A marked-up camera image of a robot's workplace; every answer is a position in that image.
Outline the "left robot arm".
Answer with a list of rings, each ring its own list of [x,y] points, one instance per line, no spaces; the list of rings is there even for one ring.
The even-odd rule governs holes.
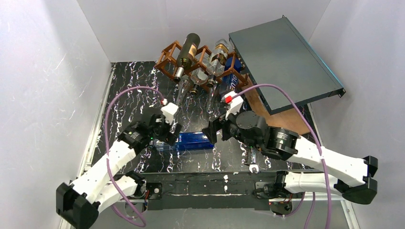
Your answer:
[[[174,145],[182,129],[167,123],[162,114],[145,115],[128,125],[117,140],[106,148],[106,153],[84,174],[70,184],[61,183],[56,189],[56,213],[76,229],[88,229],[99,214],[121,199],[127,200],[145,182],[135,172],[128,172],[119,180],[114,175],[153,139]]]

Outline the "clear square liquor bottle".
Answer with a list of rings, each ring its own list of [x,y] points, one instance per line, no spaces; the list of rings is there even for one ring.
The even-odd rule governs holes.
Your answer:
[[[198,93],[198,87],[207,82],[208,75],[203,69],[199,68],[192,72],[190,79],[193,81],[193,87],[190,90],[190,93],[196,95]]]
[[[209,61],[206,65],[206,71],[209,75],[207,86],[212,88],[216,84],[216,79],[223,74],[230,44],[226,39],[220,39],[215,43]]]

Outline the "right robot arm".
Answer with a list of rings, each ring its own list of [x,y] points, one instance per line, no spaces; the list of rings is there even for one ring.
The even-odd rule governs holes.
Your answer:
[[[339,195],[353,203],[368,205],[375,198],[378,182],[374,175],[378,159],[354,158],[317,145],[296,132],[269,126],[265,118],[253,111],[224,114],[209,121],[202,129],[211,144],[234,138],[271,159],[307,165],[318,173],[277,172],[273,183],[255,189],[261,198],[281,198],[288,194],[321,192]]]

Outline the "dark green wine bottle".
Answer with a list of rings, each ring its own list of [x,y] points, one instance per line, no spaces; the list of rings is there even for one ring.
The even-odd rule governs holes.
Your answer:
[[[173,78],[174,82],[178,83],[181,80],[184,71],[191,67],[200,42],[200,36],[196,33],[189,33],[186,36],[176,60],[177,70]]]

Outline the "blue square glass bottle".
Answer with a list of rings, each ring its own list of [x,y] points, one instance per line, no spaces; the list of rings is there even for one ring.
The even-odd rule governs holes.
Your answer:
[[[157,139],[153,140],[153,144],[159,151],[182,152],[214,148],[214,145],[210,143],[208,137],[202,132],[180,133],[179,137],[172,146]]]
[[[234,62],[234,66],[233,69],[236,70],[238,73],[240,73],[241,71],[241,63],[238,59],[235,60]],[[224,97],[227,93],[229,93],[230,91],[234,91],[236,93],[238,93],[238,89],[237,86],[238,85],[238,78],[233,74],[229,74],[227,76],[224,76],[222,78],[222,83],[219,89],[219,95],[221,97]]]

